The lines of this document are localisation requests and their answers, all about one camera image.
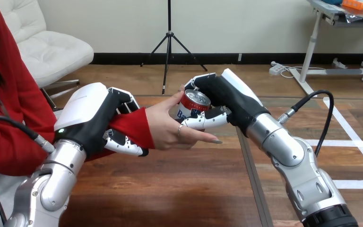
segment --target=red sweater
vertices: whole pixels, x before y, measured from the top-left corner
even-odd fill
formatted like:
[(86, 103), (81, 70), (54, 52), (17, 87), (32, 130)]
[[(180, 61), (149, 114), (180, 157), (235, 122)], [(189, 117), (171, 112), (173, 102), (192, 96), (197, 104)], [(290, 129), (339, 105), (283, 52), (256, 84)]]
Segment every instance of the red sweater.
[[(0, 73), (5, 80), (5, 85), (0, 86), (0, 99), (10, 117), (18, 122), (24, 121), (29, 128), (52, 142), (56, 118), (21, 60), (17, 44), (1, 13)], [(128, 135), (139, 146), (154, 147), (145, 109), (116, 116), (110, 127)], [(45, 158), (46, 153), (22, 131), (0, 122), (0, 173), (28, 175)]]

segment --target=white leather chair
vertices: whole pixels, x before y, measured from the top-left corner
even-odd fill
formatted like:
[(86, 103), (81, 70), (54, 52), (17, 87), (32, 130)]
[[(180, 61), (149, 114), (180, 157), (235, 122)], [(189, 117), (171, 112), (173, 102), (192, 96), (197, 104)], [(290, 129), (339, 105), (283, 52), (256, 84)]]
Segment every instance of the white leather chair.
[(73, 36), (47, 31), (37, 0), (0, 0), (0, 11), (12, 32), (21, 57), (45, 97), (55, 108), (45, 90), (79, 80), (55, 81), (89, 64), (94, 51)]

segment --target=ring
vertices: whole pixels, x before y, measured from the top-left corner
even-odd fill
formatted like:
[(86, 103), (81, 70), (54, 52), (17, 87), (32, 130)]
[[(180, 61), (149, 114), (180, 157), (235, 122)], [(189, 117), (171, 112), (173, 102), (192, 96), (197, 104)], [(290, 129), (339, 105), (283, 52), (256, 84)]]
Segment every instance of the ring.
[(179, 129), (177, 130), (177, 136), (179, 137), (180, 136), (180, 129), (183, 127), (183, 125), (181, 124), (180, 126), (179, 126)]

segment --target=robotic arm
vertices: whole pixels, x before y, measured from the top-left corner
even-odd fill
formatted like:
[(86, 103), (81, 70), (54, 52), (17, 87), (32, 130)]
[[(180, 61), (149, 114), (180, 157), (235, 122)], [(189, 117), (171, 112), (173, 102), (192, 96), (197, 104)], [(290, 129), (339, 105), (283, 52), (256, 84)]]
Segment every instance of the robotic arm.
[(181, 123), (194, 129), (227, 122), (239, 126), (270, 157), (284, 178), (287, 195), (305, 227), (358, 226), (330, 176), (318, 168), (310, 144), (292, 137), (283, 127), (295, 113), (293, 109), (275, 120), (253, 91), (229, 69), (220, 76), (211, 73), (194, 77), (185, 88), (204, 93), (218, 108)]
[(57, 227), (66, 210), (85, 159), (103, 148), (135, 156), (146, 156), (129, 138), (107, 130), (116, 114), (139, 109), (127, 91), (94, 83), (76, 91), (54, 126), (52, 146), (41, 136), (37, 143), (49, 153), (44, 163), (18, 187), (14, 208), (5, 227)]

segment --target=can lid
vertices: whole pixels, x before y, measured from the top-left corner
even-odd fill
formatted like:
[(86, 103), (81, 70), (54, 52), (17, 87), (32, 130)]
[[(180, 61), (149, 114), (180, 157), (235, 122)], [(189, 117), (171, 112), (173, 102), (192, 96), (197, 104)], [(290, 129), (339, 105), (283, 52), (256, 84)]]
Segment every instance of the can lid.
[(200, 105), (211, 105), (211, 100), (203, 93), (196, 90), (186, 90), (186, 96), (193, 102)]

